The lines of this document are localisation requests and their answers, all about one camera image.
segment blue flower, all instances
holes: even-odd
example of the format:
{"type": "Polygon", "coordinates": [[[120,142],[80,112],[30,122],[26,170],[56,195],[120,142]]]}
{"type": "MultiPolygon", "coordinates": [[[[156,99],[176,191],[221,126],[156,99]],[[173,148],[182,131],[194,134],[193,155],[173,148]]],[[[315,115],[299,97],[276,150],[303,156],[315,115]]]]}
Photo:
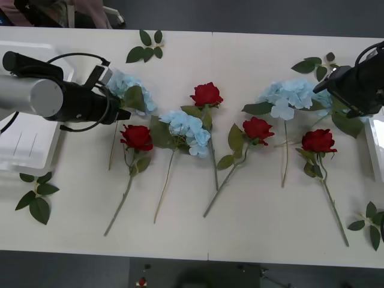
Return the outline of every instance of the blue flower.
{"type": "Polygon", "coordinates": [[[113,75],[106,85],[111,93],[120,99],[124,99],[125,92],[132,86],[140,86],[143,91],[143,99],[146,106],[146,112],[136,110],[139,115],[148,115],[157,109],[156,103],[152,100],[151,93],[143,86],[143,83],[128,74],[121,72],[120,70],[114,69],[113,75]]]}

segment hydrangea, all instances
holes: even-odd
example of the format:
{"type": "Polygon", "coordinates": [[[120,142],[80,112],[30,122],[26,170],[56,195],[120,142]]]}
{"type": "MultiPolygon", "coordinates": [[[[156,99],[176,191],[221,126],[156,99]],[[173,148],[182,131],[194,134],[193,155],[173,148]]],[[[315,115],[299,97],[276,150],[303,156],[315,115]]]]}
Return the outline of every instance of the hydrangea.
{"type": "Polygon", "coordinates": [[[107,83],[107,87],[111,91],[111,93],[119,97],[120,99],[124,99],[125,92],[128,90],[128,88],[132,86],[140,86],[142,88],[143,98],[146,107],[145,112],[136,110],[137,114],[142,116],[148,115],[157,109],[156,103],[152,100],[151,93],[143,86],[143,83],[139,79],[131,75],[125,74],[120,70],[114,69],[113,75],[107,83]]]}
{"type": "Polygon", "coordinates": [[[291,120],[295,114],[293,109],[309,109],[314,97],[313,85],[306,79],[274,82],[265,89],[260,96],[260,101],[267,101],[273,105],[271,116],[291,120]]]}
{"type": "Polygon", "coordinates": [[[185,136],[185,142],[189,145],[189,153],[205,158],[208,155],[208,140],[211,134],[203,129],[203,122],[196,117],[186,114],[184,111],[170,111],[161,115],[160,121],[169,123],[169,131],[172,135],[185,136]]]}

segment red rose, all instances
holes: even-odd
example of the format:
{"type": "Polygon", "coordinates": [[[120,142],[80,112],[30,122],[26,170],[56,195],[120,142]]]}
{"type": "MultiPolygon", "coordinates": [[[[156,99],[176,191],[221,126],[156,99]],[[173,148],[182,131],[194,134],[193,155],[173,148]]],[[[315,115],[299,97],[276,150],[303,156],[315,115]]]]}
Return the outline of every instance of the red rose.
{"type": "Polygon", "coordinates": [[[216,106],[223,102],[223,99],[220,97],[220,91],[212,82],[195,87],[194,94],[191,95],[191,98],[196,102],[194,105],[197,107],[202,107],[205,104],[216,106]]]}
{"type": "Polygon", "coordinates": [[[335,145],[335,140],[332,139],[332,133],[329,129],[317,129],[316,131],[308,132],[303,136],[302,148],[311,152],[337,152],[336,149],[331,149],[335,145]]]}
{"type": "Polygon", "coordinates": [[[249,138],[259,138],[259,144],[264,144],[265,146],[268,146],[268,143],[266,143],[264,139],[275,134],[269,132],[272,125],[269,125],[266,121],[257,119],[256,117],[252,117],[250,121],[244,121],[242,126],[249,138]]]}
{"type": "Polygon", "coordinates": [[[120,131],[125,139],[121,139],[121,143],[127,146],[141,150],[149,151],[153,149],[152,138],[149,135],[149,129],[145,126],[125,126],[125,131],[120,131]]]}

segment silver cylinder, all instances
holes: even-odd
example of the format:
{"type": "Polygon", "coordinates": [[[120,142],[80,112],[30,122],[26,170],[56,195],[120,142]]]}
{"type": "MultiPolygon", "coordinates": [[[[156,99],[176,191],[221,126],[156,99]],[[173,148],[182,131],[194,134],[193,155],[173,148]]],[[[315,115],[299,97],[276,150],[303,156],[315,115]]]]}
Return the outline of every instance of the silver cylinder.
{"type": "Polygon", "coordinates": [[[50,117],[63,102],[59,85],[48,79],[0,76],[0,107],[11,111],[50,117]]]}

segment green leaf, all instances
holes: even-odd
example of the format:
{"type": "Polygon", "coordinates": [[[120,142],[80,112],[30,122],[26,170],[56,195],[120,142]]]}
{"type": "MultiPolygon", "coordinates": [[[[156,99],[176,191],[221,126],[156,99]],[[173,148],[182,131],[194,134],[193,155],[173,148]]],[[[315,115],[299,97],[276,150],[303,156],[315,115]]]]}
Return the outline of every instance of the green leaf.
{"type": "Polygon", "coordinates": [[[143,54],[144,63],[147,63],[152,58],[153,55],[154,55],[154,50],[152,48],[147,47],[146,49],[144,49],[144,54],[143,54]]]}
{"type": "Polygon", "coordinates": [[[332,62],[332,61],[335,60],[335,55],[334,55],[332,52],[329,52],[329,53],[326,55],[326,59],[327,59],[327,61],[332,62]]]}
{"type": "Polygon", "coordinates": [[[318,110],[324,110],[325,107],[323,106],[322,103],[318,102],[317,100],[312,99],[312,106],[307,109],[307,108],[302,108],[299,109],[301,111],[318,111],[318,110]]]}
{"type": "Polygon", "coordinates": [[[304,166],[304,173],[307,174],[311,178],[315,178],[316,174],[313,172],[313,165],[309,162],[306,162],[304,166]]]}
{"type": "Polygon", "coordinates": [[[383,216],[384,216],[384,211],[377,213],[377,214],[373,217],[372,222],[373,222],[374,224],[378,225],[378,226],[381,225],[383,216]]]}
{"type": "Polygon", "coordinates": [[[50,184],[41,184],[37,187],[37,194],[40,194],[40,195],[51,195],[57,191],[59,191],[60,189],[53,186],[53,185],[50,185],[50,184]]]}
{"type": "Polygon", "coordinates": [[[323,66],[318,66],[318,68],[316,69],[316,79],[317,81],[321,81],[323,80],[323,78],[325,77],[326,73],[328,72],[328,70],[323,67],[323,66]]]}
{"type": "Polygon", "coordinates": [[[372,202],[368,203],[365,216],[367,218],[373,218],[376,215],[376,213],[377,213],[376,206],[372,202]]]}
{"type": "Polygon", "coordinates": [[[217,163],[217,170],[227,169],[228,167],[232,166],[234,162],[235,162],[234,156],[226,155],[217,163]]]}
{"type": "Polygon", "coordinates": [[[155,47],[154,53],[158,59],[161,59],[163,57],[163,51],[160,47],[155,47]]]}
{"type": "Polygon", "coordinates": [[[155,32],[155,42],[156,42],[157,44],[160,44],[161,41],[162,41],[162,39],[163,39],[163,33],[161,33],[160,30],[157,30],[157,31],[155,32]]]}
{"type": "Polygon", "coordinates": [[[305,58],[304,60],[310,61],[315,65],[321,65],[323,63],[323,61],[319,57],[309,57],[305,58]]]}
{"type": "Polygon", "coordinates": [[[359,231],[363,229],[364,226],[365,226],[365,221],[360,220],[360,221],[353,222],[351,225],[348,226],[348,229],[351,231],[359,231]]]}
{"type": "Polygon", "coordinates": [[[140,29],[140,39],[145,46],[152,45],[151,37],[143,29],[140,29]]]}
{"type": "Polygon", "coordinates": [[[379,230],[374,227],[370,226],[370,236],[371,236],[371,243],[375,251],[379,248],[380,245],[380,232],[379,230]]]}
{"type": "Polygon", "coordinates": [[[203,113],[196,106],[181,106],[181,110],[183,110],[186,114],[201,119],[203,113]]]}
{"type": "Polygon", "coordinates": [[[332,114],[332,121],[340,131],[353,138],[357,138],[364,128],[364,123],[359,118],[348,119],[339,113],[332,114]]]}
{"type": "Polygon", "coordinates": [[[315,64],[313,62],[304,60],[294,65],[291,69],[301,74],[308,74],[311,73],[314,68],[315,64]]]}
{"type": "Polygon", "coordinates": [[[137,172],[141,173],[145,171],[148,168],[150,162],[151,162],[151,156],[141,158],[139,161],[137,161],[136,163],[137,172]]]}
{"type": "Polygon", "coordinates": [[[35,176],[20,173],[20,179],[23,180],[24,182],[31,183],[35,181],[35,176]]]}
{"type": "Polygon", "coordinates": [[[52,172],[48,172],[44,176],[37,178],[37,182],[39,184],[44,184],[44,183],[47,183],[51,178],[52,178],[52,172]]]}
{"type": "Polygon", "coordinates": [[[29,212],[40,223],[46,225],[49,220],[49,205],[43,198],[35,198],[29,204],[29,212]]]}
{"type": "Polygon", "coordinates": [[[263,115],[271,112],[274,105],[269,102],[261,102],[257,104],[247,104],[241,110],[251,115],[263,115]]]}
{"type": "Polygon", "coordinates": [[[143,90],[140,86],[129,87],[125,92],[125,106],[145,112],[143,90]]]}
{"type": "Polygon", "coordinates": [[[176,148],[173,137],[169,132],[168,124],[159,121],[158,116],[152,115],[149,129],[154,146],[169,149],[176,148]]]}
{"type": "Polygon", "coordinates": [[[144,55],[144,48],[141,46],[137,46],[132,48],[132,50],[128,53],[127,61],[125,63],[135,63],[140,61],[144,55]]]}
{"type": "Polygon", "coordinates": [[[240,149],[242,150],[242,147],[244,145],[244,139],[242,137],[242,131],[236,124],[233,124],[232,128],[229,131],[228,144],[233,151],[240,149]]]}
{"type": "Polygon", "coordinates": [[[15,211],[23,209],[27,207],[34,199],[36,198],[36,194],[33,191],[26,193],[19,201],[16,206],[15,211]]]}

